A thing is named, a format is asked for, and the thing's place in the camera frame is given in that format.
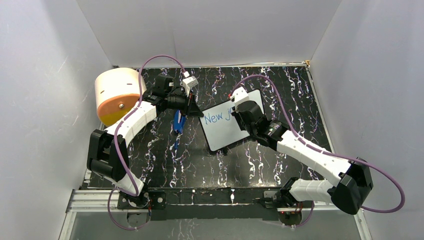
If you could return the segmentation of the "small black-framed whiteboard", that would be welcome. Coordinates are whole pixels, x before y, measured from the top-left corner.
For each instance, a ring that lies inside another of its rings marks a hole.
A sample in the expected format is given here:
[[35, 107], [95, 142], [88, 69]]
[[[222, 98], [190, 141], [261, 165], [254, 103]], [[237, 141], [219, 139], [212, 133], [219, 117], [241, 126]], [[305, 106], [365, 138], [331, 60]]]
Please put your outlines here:
[[211, 152], [249, 137], [247, 131], [240, 130], [237, 120], [231, 114], [234, 106], [233, 101], [227, 100], [202, 111], [203, 117], [199, 121]]

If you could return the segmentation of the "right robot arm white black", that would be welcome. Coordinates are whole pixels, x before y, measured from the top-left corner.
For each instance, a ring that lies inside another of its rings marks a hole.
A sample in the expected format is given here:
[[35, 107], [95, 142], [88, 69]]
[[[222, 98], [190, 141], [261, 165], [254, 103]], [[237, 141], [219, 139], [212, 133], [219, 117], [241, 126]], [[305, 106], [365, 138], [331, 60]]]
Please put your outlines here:
[[373, 188], [368, 166], [334, 157], [319, 146], [306, 146], [300, 137], [278, 120], [271, 120], [253, 100], [237, 103], [231, 113], [241, 130], [260, 145], [286, 154], [318, 172], [323, 180], [290, 178], [273, 196], [264, 197], [265, 205], [295, 207], [304, 201], [335, 205], [344, 213], [355, 215]]

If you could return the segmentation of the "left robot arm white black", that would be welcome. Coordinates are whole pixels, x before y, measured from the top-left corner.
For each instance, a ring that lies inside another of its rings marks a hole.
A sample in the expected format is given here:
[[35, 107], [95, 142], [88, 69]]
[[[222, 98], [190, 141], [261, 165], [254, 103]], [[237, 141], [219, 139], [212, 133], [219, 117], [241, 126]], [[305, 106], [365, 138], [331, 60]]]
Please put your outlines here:
[[148, 89], [141, 73], [131, 68], [116, 68], [100, 74], [94, 83], [97, 115], [106, 129], [94, 130], [89, 138], [86, 167], [109, 180], [137, 208], [149, 203], [145, 183], [131, 172], [128, 145], [157, 116], [179, 110], [181, 116], [201, 117], [193, 88], [196, 77], [183, 71], [180, 86], [168, 75], [158, 75]]

